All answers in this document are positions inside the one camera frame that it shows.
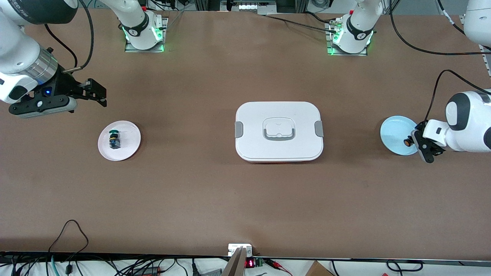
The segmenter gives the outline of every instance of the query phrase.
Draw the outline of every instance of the brown tabletop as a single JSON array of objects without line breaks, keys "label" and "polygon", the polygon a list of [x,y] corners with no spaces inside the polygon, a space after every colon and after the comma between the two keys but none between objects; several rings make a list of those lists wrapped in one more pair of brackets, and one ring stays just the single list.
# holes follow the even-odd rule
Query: brown tabletop
[{"label": "brown tabletop", "polygon": [[[91,252],[223,255],[244,242],[263,256],[491,260],[491,154],[446,152],[429,165],[391,154],[378,134],[392,115],[421,121],[443,69],[489,87],[480,55],[417,52],[382,16],[368,57],[329,56],[324,33],[246,12],[185,12],[164,53],[127,54],[114,14],[92,16],[94,56],[74,76],[105,86],[107,108],[79,100],[74,114],[19,119],[0,105],[1,250],[46,251],[76,219]],[[443,16],[395,19],[419,47],[478,50]],[[52,30],[85,60],[82,11]],[[43,26],[27,33],[72,66]],[[430,118],[444,120],[448,99],[470,89],[443,76]],[[315,104],[322,155],[301,164],[242,160],[235,112],[249,101]],[[142,132],[123,162],[97,149],[117,120]],[[70,225],[54,249],[82,245]]]}]

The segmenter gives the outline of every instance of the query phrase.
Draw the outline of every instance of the blue cable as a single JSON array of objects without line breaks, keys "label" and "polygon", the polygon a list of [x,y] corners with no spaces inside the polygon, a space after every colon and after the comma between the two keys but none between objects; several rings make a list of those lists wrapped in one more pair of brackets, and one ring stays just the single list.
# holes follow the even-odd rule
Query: blue cable
[{"label": "blue cable", "polygon": [[55,266],[55,256],[51,256],[51,265],[53,266],[53,270],[55,271],[56,276],[60,276]]}]

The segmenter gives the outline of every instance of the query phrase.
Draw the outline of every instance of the white lid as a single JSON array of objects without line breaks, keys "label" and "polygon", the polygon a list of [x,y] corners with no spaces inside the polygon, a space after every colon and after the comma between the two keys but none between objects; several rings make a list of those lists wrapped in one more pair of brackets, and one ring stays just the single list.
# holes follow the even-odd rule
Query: white lid
[{"label": "white lid", "polygon": [[[121,147],[112,149],[109,147],[109,131],[117,130]],[[121,161],[130,158],[140,146],[141,134],[138,127],[128,121],[117,121],[109,124],[99,135],[97,145],[104,158],[111,161]]]},{"label": "white lid", "polygon": [[250,162],[314,160],[324,147],[321,115],[308,102],[245,103],[235,121],[235,148]]}]

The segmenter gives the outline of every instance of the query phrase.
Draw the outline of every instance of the small bottle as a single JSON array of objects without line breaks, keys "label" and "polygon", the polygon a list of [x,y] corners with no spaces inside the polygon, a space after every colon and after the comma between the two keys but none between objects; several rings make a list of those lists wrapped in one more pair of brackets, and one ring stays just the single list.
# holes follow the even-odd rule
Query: small bottle
[{"label": "small bottle", "polygon": [[112,149],[117,149],[121,147],[119,143],[119,131],[113,129],[109,131],[109,147]]}]

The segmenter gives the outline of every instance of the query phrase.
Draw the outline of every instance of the light blue plate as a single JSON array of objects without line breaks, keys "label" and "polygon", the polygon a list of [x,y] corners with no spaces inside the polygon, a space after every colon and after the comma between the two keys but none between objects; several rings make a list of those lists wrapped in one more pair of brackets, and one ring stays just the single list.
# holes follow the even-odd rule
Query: light blue plate
[{"label": "light blue plate", "polygon": [[399,155],[411,155],[416,153],[416,145],[410,147],[404,144],[404,139],[411,136],[416,123],[403,116],[392,116],[387,118],[380,127],[380,138],[382,143],[393,153]]}]

